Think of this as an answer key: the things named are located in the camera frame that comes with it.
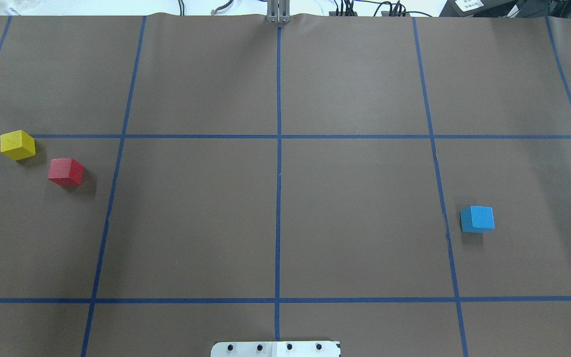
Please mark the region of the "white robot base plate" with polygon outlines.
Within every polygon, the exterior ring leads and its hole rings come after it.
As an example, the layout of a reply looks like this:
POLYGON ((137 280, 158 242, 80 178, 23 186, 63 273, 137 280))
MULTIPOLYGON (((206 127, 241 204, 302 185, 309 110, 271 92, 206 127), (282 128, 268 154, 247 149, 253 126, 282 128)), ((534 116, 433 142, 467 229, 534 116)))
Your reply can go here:
POLYGON ((211 348, 211 357, 340 357, 334 341, 221 342, 211 348))

